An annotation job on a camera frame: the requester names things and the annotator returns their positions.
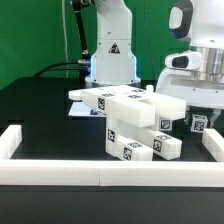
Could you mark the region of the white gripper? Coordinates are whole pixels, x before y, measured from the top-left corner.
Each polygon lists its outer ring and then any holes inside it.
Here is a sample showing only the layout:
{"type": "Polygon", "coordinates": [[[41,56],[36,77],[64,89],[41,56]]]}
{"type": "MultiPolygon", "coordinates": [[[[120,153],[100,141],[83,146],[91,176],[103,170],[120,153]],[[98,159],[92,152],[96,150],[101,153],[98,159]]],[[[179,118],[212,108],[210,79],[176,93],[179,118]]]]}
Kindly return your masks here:
{"type": "Polygon", "coordinates": [[[188,50],[168,55],[157,81],[158,93],[177,97],[188,106],[214,109],[209,127],[224,110],[224,50],[188,50]]]}

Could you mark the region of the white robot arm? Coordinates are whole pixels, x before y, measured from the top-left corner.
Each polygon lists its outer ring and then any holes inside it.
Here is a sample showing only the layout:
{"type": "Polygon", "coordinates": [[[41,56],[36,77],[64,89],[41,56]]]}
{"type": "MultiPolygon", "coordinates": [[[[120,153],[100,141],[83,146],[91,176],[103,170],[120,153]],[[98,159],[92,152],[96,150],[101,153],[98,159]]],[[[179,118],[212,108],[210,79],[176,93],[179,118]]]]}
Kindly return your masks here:
{"type": "MultiPolygon", "coordinates": [[[[131,52],[132,13],[124,0],[87,0],[97,10],[97,50],[88,82],[115,85],[137,82],[131,52]]],[[[169,30],[189,49],[166,57],[156,91],[209,108],[215,121],[224,111],[224,0],[178,0],[169,14],[169,30]]]]}

